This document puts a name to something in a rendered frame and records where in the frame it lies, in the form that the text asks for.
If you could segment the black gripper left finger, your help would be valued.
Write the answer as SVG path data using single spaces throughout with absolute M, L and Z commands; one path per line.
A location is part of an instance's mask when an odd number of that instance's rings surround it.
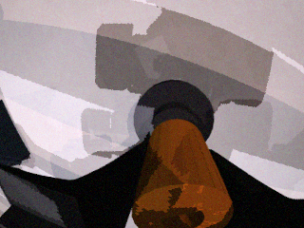
M 137 194 L 148 142 L 82 178 L 65 180 L 0 167 L 10 205 L 65 228 L 124 228 Z

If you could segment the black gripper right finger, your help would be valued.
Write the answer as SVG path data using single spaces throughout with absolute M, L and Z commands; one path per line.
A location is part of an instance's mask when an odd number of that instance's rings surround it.
M 277 193 L 214 149 L 209 151 L 235 208 L 224 228 L 304 228 L 304 199 Z

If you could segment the orange knob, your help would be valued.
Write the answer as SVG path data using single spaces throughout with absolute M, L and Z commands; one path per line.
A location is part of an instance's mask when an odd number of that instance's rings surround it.
M 138 228 L 224 228 L 235 210 L 200 130 L 180 119 L 153 129 L 136 191 Z

